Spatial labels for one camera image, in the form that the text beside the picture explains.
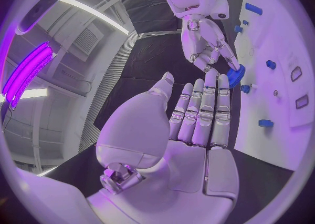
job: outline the blue object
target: blue object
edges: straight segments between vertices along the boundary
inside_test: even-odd
[[[274,123],[271,120],[259,120],[258,126],[262,128],[270,128],[274,126]]]
[[[276,66],[277,66],[276,63],[271,60],[266,61],[266,65],[272,70],[276,69]]]
[[[236,87],[240,83],[241,79],[245,75],[245,71],[246,71],[246,68],[244,67],[244,65],[240,65],[240,69],[238,71],[230,69],[227,72],[226,75],[228,77],[230,89]]]
[[[240,27],[240,26],[238,26],[238,25],[235,25],[234,31],[235,31],[235,32],[238,32],[238,33],[241,33],[241,32],[243,31],[243,28]]]
[[[243,91],[245,94],[248,94],[250,91],[250,86],[249,85],[242,85],[242,86],[240,86],[240,90]]]
[[[249,11],[252,11],[252,12],[254,12],[254,13],[256,13],[256,14],[258,14],[258,15],[262,15],[262,9],[261,8],[259,8],[259,7],[256,7],[256,6],[254,6],[254,5],[252,5],[252,4],[249,4],[249,3],[246,3],[245,4],[245,8],[247,9],[247,10],[249,10]]]

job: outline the corrugated metal wall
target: corrugated metal wall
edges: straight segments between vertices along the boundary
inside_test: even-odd
[[[109,65],[90,106],[87,119],[85,121],[81,142],[79,146],[79,152],[90,147],[92,144],[97,142],[98,136],[100,134],[100,130],[96,128],[93,123],[99,113],[101,107],[106,101],[108,95],[111,93],[115,84],[119,80],[123,68],[127,62],[127,59],[130,55],[130,52],[135,44],[135,42],[139,39],[138,34],[134,30],[128,36],[127,40],[120,47],[113,61]]]

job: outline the cable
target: cable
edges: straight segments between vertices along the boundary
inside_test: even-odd
[[[92,82],[91,82],[91,81],[87,81],[87,80],[82,80],[82,79],[76,78],[75,76],[73,76],[73,75],[71,75],[71,74],[65,72],[64,70],[62,70],[62,73],[65,74],[65,75],[67,75],[67,76],[69,76],[69,77],[71,77],[71,78],[76,79],[77,81],[83,81],[83,82],[88,83],[89,86],[90,86],[90,90],[89,90],[88,92],[86,92],[86,94],[89,93],[89,92],[92,90]]]
[[[10,119],[8,120],[8,122],[7,122],[7,124],[5,125],[5,127],[4,127],[4,129],[2,129],[2,132],[4,133],[5,132],[5,130],[6,130],[6,127],[8,126],[8,124],[9,124],[9,122],[10,122],[10,120],[11,120],[11,118],[12,118],[12,110],[11,110],[11,108],[9,107],[9,110],[10,110]]]

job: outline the air vent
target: air vent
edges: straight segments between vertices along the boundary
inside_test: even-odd
[[[81,51],[90,55],[91,51],[100,41],[104,34],[99,31],[93,23],[86,27],[82,33],[76,38],[75,44]]]

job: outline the purple light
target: purple light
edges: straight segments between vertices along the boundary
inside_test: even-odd
[[[6,99],[10,103],[17,91],[20,89],[23,82],[28,78],[28,76],[36,69],[39,65],[41,65],[42,61],[46,58],[51,58],[52,49],[50,47],[44,48],[41,52],[35,55],[32,60],[28,62],[28,64],[24,65],[24,68],[19,71],[19,74],[16,76],[14,81],[12,82],[7,94]]]
[[[5,84],[2,94],[6,95],[8,90],[10,89],[12,83],[15,81],[16,77],[20,74],[20,72],[24,69],[26,65],[34,58],[36,57],[43,49],[48,47],[49,42],[45,42],[41,45],[39,45],[36,49],[34,49],[28,56],[20,63],[20,65],[15,69],[15,71],[11,74],[9,80]]]
[[[19,102],[22,94],[24,93],[25,89],[28,85],[32,82],[32,80],[36,77],[36,75],[51,61],[53,60],[54,56],[50,54],[48,57],[45,58],[36,68],[32,71],[30,75],[25,79],[25,81],[21,84],[19,90],[17,91],[14,100],[11,103],[11,107],[15,108],[17,103]]]

